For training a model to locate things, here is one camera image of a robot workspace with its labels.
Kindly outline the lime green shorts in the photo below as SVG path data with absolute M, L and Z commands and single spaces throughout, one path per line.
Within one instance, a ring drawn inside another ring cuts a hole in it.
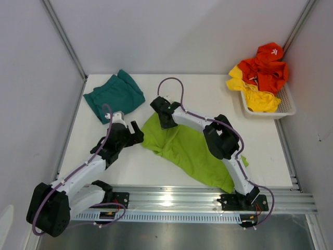
M 183 125 L 163 130 L 156 113 L 150 116 L 141 131 L 144 148 L 172 162 L 202 184 L 226 193 L 233 191 L 235 185 L 225 164 L 209 152 L 202 133 Z

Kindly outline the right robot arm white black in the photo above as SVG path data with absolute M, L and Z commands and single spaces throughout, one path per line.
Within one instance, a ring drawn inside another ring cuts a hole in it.
M 183 125 L 201 132 L 211 155 L 226 166 L 234 182 L 238 206 L 249 210 L 256 205 L 260 190 L 251 183 L 242 161 L 240 154 L 244 142 L 224 115 L 204 117 L 186 110 L 179 102 L 171 103 L 161 96 L 156 97 L 150 106 L 158 114 L 162 129 Z

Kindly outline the teal green shorts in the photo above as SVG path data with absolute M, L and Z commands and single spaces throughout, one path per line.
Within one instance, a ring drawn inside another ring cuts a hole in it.
M 121 111 L 127 115 L 145 102 L 142 90 L 134 79 L 122 69 L 116 75 L 113 74 L 105 84 L 83 96 L 102 124 L 109 122 L 105 118 L 104 104 L 109 105 L 112 112 Z

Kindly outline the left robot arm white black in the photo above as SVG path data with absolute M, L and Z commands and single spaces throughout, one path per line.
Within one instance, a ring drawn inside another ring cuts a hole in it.
M 35 235 L 61 235 L 70 220 L 88 208 L 127 208 L 127 202 L 115 199 L 111 185 L 95 177 L 118 160 L 124 148 L 143 142 L 136 121 L 131 125 L 133 132 L 123 120 L 113 122 L 86 162 L 62 179 L 35 187 L 26 217 Z

